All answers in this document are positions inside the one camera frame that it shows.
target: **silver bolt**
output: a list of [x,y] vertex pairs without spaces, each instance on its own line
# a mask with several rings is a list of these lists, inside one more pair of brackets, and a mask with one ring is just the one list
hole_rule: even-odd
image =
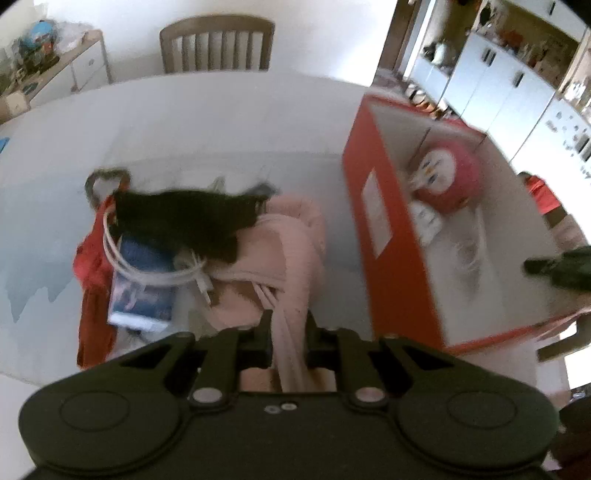
[[297,403],[286,401],[285,403],[282,403],[281,404],[281,409],[284,410],[284,411],[294,411],[294,410],[297,410]]
[[381,388],[362,387],[355,392],[355,398],[363,403],[377,403],[386,398]]
[[193,392],[193,400],[199,403],[216,403],[223,398],[223,393],[217,388],[203,387]]
[[267,405],[265,411],[271,415],[277,415],[281,413],[281,409],[277,405]]

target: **wooden chair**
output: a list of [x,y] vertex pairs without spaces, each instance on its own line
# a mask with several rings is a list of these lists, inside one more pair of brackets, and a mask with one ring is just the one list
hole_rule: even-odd
[[[190,68],[190,43],[194,36],[194,62],[195,70],[213,70],[215,57],[213,48],[214,34],[221,33],[220,48],[220,70],[238,70],[240,64],[240,53],[244,51],[244,45],[241,45],[241,33],[248,33],[246,41],[246,62],[247,70],[252,70],[253,55],[253,37],[254,34],[262,34],[261,41],[261,59],[259,70],[269,69],[269,60],[271,58],[271,46],[275,24],[266,18],[252,17],[249,15],[208,15],[205,17],[191,17],[180,20],[160,31],[160,46],[162,48],[162,60],[164,62],[164,72],[174,73],[178,71],[174,66],[174,44],[181,38],[181,63],[183,72],[188,72]],[[232,65],[226,67],[228,59],[225,58],[228,50],[228,34],[233,33],[234,42],[232,48]],[[202,63],[202,42],[200,37],[207,34],[207,65]]]

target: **white table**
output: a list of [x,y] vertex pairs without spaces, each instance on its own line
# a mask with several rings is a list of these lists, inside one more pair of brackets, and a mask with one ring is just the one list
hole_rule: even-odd
[[82,292],[76,245],[96,167],[145,187],[196,186],[214,172],[262,177],[318,200],[328,282],[319,323],[371,334],[340,154],[364,87],[271,73],[197,73],[113,85],[0,127],[0,372],[45,384],[77,371]]

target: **open box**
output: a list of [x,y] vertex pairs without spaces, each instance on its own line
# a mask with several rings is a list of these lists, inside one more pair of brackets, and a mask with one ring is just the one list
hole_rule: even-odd
[[[461,141],[480,159],[486,258],[476,281],[454,271],[458,215],[427,247],[408,214],[406,178],[438,140]],[[573,292],[522,271],[529,257],[559,254],[535,203],[486,136],[459,121],[434,121],[407,105],[366,95],[343,153],[374,334],[401,335],[466,353],[536,336],[572,318]]]

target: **pink plush toy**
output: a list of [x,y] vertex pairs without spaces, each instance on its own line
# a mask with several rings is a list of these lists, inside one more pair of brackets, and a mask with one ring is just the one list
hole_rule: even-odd
[[415,197],[440,213],[453,213],[480,193],[478,158],[462,143],[433,144],[410,179]]

